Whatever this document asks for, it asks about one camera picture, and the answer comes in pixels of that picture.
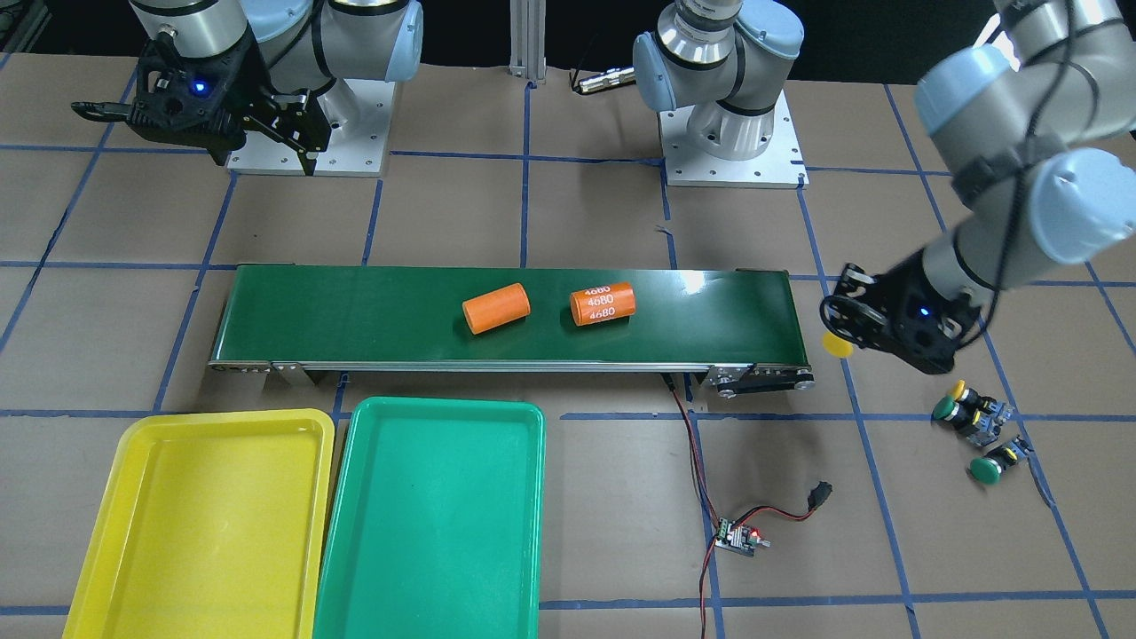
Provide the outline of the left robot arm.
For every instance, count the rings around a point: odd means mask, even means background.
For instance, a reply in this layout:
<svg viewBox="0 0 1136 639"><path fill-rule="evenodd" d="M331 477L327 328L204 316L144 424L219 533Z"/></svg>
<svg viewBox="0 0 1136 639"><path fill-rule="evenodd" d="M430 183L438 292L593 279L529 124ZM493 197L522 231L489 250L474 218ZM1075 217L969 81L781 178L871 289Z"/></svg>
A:
<svg viewBox="0 0 1136 639"><path fill-rule="evenodd" d="M999 1L1017 61L958 50L914 90L969 218L885 272L847 264L820 304L832 335L926 374L989 327L999 296L1133 234L1133 171L1091 142L1133 128L1133 40L1116 1ZM804 28L775 1L674 1L633 45L654 113L692 107L699 148L747 161L765 144Z"/></svg>

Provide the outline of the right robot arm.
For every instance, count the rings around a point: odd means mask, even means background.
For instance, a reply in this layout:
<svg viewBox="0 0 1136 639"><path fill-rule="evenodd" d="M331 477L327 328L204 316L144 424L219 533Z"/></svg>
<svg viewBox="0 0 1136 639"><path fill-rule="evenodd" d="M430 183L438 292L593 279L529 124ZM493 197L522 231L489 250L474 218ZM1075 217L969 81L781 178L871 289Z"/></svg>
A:
<svg viewBox="0 0 1136 639"><path fill-rule="evenodd" d="M85 121L243 174L378 179L399 84L421 64L418 1L134 1L135 94Z"/></svg>

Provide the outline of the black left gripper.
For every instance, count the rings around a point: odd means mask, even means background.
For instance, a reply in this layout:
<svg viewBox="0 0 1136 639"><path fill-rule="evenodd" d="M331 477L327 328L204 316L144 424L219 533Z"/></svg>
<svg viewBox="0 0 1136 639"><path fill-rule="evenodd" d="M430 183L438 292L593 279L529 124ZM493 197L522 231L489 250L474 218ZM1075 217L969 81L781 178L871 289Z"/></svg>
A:
<svg viewBox="0 0 1136 639"><path fill-rule="evenodd" d="M847 343L893 352L925 374L949 374L982 307L962 292L950 299L932 287L918 251L887 272L868 275L845 264L821 300L824 326Z"/></svg>

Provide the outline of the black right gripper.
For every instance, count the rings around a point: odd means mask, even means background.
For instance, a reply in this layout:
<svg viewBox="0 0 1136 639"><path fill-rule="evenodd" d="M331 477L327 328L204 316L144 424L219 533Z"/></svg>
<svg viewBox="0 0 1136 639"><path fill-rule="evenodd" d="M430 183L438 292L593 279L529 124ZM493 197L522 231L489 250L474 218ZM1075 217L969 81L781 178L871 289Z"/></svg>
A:
<svg viewBox="0 0 1136 639"><path fill-rule="evenodd" d="M332 127L320 103L310 91L281 93L272 86L250 31L206 58L184 56L173 32L159 32L139 56L135 77L137 93L130 103L75 101L73 113L91 122L125 122L149 141L202 148L218 167L245 146L248 132L295 151L306 177L314 177L327 150Z"/></svg>

